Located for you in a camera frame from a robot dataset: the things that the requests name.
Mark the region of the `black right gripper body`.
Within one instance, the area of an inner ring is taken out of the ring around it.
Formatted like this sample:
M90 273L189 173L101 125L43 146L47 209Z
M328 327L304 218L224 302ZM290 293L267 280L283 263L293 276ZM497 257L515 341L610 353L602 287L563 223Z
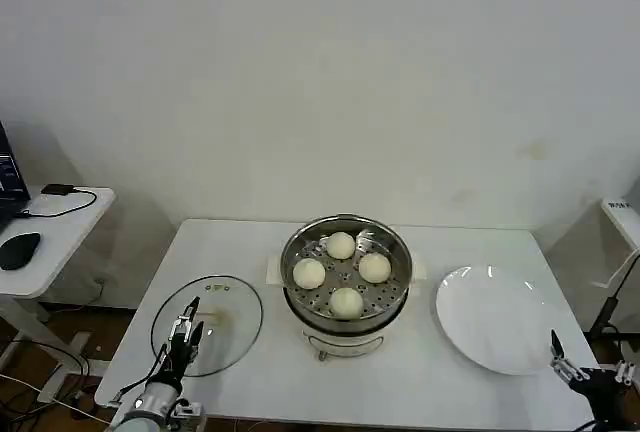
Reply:
M573 391L584 396L597 423L625 423L623 395L625 387L611 370L582 368L580 379L573 380Z

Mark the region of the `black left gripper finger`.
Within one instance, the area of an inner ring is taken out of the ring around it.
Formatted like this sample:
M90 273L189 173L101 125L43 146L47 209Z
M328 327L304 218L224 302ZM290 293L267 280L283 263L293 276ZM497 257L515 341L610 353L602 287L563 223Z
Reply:
M184 309L184 311L178 315L173 322L168 340L173 341L176 338L181 338L183 341L188 341L192 334L193 321L196 312L199 307L200 297L196 296Z
M187 358L189 361L194 361L199 351L199 344L201 342L202 333L204 328L204 322L199 321L195 326L191 328L187 341Z

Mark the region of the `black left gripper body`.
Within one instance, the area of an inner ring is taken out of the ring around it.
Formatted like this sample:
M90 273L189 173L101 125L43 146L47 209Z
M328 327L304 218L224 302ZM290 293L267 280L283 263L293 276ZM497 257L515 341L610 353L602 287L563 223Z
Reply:
M194 346L190 341L174 337L158 372L153 374L148 383L161 383L171 387L181 387L185 372L194 357Z

